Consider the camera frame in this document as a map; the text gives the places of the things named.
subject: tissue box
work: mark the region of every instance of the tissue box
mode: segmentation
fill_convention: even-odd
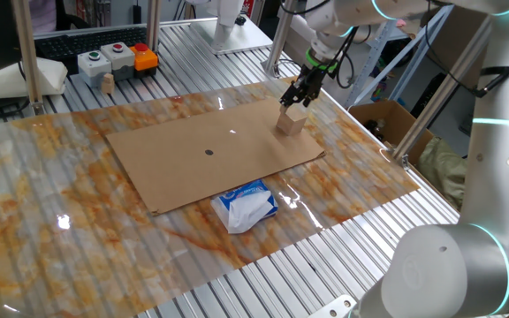
[[[247,231],[278,210],[272,193],[261,180],[218,196],[211,201],[211,207],[231,234]]]

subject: red button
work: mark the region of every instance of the red button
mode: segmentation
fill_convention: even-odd
[[[134,45],[134,48],[138,50],[139,52],[145,52],[148,49],[147,44],[145,43],[137,43]]]

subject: white cloth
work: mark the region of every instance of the white cloth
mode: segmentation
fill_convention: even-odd
[[[65,91],[64,80],[68,71],[61,62],[37,58],[39,83],[43,95],[58,95]],[[0,98],[28,96],[27,83],[17,64],[0,70]]]

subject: keyboard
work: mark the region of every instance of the keyboard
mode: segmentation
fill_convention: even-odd
[[[102,45],[123,42],[128,47],[147,41],[147,28],[132,27],[81,35],[62,35],[34,41],[36,55],[64,63],[68,74],[78,73],[78,54],[99,50]]]

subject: orange button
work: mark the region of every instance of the orange button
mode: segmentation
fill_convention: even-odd
[[[135,70],[142,71],[158,66],[158,57],[146,44],[137,43],[129,49],[134,53]]]

